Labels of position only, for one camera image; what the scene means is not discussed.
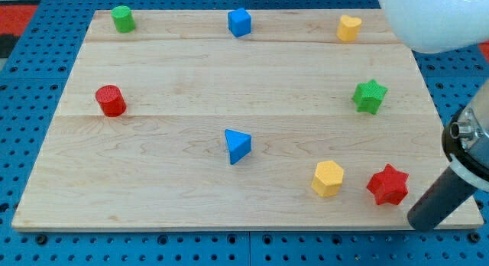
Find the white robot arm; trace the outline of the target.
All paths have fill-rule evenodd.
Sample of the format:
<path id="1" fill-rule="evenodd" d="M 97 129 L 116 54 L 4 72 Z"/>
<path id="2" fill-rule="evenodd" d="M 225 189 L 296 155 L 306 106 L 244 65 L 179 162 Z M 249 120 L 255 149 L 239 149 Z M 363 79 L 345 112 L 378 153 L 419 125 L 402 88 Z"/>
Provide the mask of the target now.
<path id="1" fill-rule="evenodd" d="M 378 0 L 398 39 L 437 54 L 488 39 L 488 0 Z M 450 164 L 407 214 L 416 231 L 434 229 L 476 191 L 488 190 L 488 84 L 445 126 Z"/>

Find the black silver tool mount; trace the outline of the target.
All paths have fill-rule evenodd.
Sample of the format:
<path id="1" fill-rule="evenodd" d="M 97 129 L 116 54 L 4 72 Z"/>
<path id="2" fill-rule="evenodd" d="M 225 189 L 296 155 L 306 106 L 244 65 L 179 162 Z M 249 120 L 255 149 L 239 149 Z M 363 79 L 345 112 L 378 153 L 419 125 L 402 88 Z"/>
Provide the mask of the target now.
<path id="1" fill-rule="evenodd" d="M 488 191 L 488 83 L 445 127 L 449 168 L 471 186 Z"/>

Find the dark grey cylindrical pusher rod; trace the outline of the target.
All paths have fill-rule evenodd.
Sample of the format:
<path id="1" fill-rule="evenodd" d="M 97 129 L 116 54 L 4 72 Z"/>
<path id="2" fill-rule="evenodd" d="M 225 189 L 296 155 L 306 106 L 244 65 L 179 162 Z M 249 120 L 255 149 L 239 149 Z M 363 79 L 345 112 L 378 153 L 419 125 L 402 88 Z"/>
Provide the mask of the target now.
<path id="1" fill-rule="evenodd" d="M 419 232 L 436 228 L 477 190 L 465 178 L 464 168 L 447 167 L 407 213 L 408 223 Z"/>

